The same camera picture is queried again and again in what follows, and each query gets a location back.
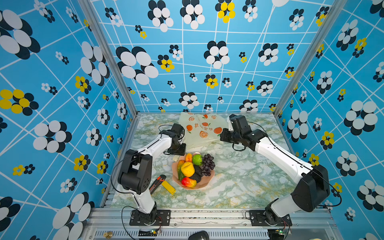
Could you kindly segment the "translucent printed plastic bag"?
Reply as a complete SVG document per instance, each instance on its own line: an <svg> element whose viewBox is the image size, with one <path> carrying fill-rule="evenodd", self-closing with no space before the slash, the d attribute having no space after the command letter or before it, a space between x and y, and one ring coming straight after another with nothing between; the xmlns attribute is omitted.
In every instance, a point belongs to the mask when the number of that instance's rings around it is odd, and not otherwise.
<svg viewBox="0 0 384 240"><path fill-rule="evenodd" d="M187 149L219 142L223 129L228 127L227 120L217 114L181 113L179 124L185 129L183 142Z"/></svg>

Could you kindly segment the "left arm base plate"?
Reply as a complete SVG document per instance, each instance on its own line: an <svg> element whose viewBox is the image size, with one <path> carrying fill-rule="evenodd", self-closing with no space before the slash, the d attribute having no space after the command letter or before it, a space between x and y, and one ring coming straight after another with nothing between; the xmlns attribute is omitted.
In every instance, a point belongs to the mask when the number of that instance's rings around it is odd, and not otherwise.
<svg viewBox="0 0 384 240"><path fill-rule="evenodd" d="M150 214L144 214L139 210L131 213L130 226L169 226L171 210L155 210Z"/></svg>

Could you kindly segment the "dark purple grape bunch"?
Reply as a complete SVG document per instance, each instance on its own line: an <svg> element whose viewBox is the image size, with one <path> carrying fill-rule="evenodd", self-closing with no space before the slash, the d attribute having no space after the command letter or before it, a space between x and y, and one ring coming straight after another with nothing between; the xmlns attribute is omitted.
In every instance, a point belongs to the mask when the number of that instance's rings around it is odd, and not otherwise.
<svg viewBox="0 0 384 240"><path fill-rule="evenodd" d="M206 154L202 158L202 172L204 176L210 176L211 171L214 170L215 168L215 162L214 162L214 157L211 156L210 154Z"/></svg>

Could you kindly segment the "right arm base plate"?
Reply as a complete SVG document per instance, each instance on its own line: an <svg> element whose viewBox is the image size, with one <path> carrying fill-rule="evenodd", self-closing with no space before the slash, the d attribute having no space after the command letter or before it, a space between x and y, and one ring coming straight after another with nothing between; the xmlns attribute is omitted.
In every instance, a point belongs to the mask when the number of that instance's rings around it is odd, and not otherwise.
<svg viewBox="0 0 384 240"><path fill-rule="evenodd" d="M265 210L248 210L245 217L251 221L253 227L291 227L293 225L290 215L279 218Z"/></svg>

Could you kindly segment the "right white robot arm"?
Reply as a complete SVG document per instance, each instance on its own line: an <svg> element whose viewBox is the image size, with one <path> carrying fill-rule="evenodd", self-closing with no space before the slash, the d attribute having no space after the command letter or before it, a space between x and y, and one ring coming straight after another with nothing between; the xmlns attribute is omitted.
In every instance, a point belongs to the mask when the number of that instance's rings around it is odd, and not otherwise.
<svg viewBox="0 0 384 240"><path fill-rule="evenodd" d="M263 155L283 170L296 183L294 191L269 203L264 211L265 222L277 225L284 217L297 211L312 212L331 193L328 171L321 165L312 166L275 143L263 128L252 130L246 117L230 115L229 126L220 140Z"/></svg>

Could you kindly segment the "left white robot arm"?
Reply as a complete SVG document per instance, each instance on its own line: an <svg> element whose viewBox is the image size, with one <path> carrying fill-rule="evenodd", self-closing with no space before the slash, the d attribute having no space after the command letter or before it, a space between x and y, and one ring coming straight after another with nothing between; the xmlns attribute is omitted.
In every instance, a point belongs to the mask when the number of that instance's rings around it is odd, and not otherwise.
<svg viewBox="0 0 384 240"><path fill-rule="evenodd" d="M120 194L131 194L134 197L137 214L134 220L141 224L150 225L157 218L157 204L150 193L153 160L168 153L183 156L186 144L181 143L185 129L179 124L173 124L168 130L162 130L148 145L138 150L128 150L119 161L120 170L117 172L117 187Z"/></svg>

